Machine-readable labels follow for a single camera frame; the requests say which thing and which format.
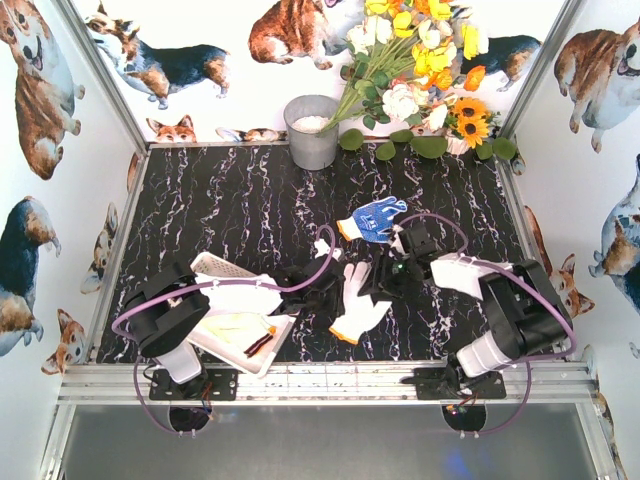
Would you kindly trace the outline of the cream glove red cuff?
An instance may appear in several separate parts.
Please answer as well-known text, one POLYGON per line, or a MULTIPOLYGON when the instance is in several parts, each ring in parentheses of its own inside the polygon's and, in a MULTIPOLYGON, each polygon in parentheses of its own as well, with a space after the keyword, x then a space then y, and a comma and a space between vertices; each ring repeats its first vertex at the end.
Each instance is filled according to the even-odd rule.
POLYGON ((201 324, 209 333, 237 347, 247 358, 256 355, 277 331, 261 314, 248 312, 209 316, 201 324))

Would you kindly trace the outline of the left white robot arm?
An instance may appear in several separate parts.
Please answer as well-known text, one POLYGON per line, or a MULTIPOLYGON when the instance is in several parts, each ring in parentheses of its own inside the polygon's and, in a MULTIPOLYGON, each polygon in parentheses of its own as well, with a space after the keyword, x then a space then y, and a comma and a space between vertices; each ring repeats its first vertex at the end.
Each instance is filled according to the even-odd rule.
POLYGON ((203 252, 128 294, 112 330, 160 366, 152 399, 201 399, 219 384, 203 354, 261 378, 299 315, 343 314, 341 256, 319 251, 305 267, 254 275, 203 252))

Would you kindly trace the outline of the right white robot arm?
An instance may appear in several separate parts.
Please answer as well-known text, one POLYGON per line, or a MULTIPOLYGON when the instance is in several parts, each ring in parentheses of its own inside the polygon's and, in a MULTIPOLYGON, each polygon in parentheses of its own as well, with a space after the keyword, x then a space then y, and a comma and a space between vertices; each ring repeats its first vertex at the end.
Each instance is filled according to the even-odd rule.
POLYGON ((571 317, 540 263, 496 263, 441 249, 422 222, 401 227, 391 246, 374 256, 358 295, 378 305, 426 283, 476 299, 486 317, 485 333, 446 360, 447 382, 455 388, 470 388, 505 367, 552 359, 544 351, 564 341, 563 356, 575 349, 571 317))

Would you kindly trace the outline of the blue dotted glove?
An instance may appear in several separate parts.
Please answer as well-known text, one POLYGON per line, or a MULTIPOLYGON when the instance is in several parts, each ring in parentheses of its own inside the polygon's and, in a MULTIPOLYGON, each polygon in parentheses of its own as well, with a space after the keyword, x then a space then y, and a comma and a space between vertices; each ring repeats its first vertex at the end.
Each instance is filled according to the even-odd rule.
POLYGON ((363 333, 376 327, 391 308, 390 301, 374 302, 370 295, 359 295, 371 267, 367 262, 348 263, 344 268, 344 314, 337 317, 329 331, 338 339, 357 345, 363 333))
POLYGON ((338 220, 337 227, 347 241, 384 244, 391 238, 394 217, 407 209, 404 200, 389 196, 356 208, 348 218, 338 220))

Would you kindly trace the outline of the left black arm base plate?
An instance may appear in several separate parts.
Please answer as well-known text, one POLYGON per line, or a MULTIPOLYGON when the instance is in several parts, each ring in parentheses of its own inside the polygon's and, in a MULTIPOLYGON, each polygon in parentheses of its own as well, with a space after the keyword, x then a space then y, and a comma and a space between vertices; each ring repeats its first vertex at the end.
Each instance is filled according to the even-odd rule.
POLYGON ((176 383, 167 370, 158 369, 151 376, 149 399, 234 401, 237 386, 238 371, 235 369, 205 367, 199 375, 183 384, 176 383))

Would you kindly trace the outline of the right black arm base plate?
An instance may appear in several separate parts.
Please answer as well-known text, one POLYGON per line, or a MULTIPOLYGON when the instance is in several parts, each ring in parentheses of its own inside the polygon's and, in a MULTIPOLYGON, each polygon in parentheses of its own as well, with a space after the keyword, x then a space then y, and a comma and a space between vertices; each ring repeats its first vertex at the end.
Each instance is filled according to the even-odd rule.
POLYGON ((464 400, 471 397, 492 400, 506 397, 503 377, 496 371, 468 377, 460 367, 416 368, 412 376, 402 378, 400 383, 414 386, 419 400, 464 400))

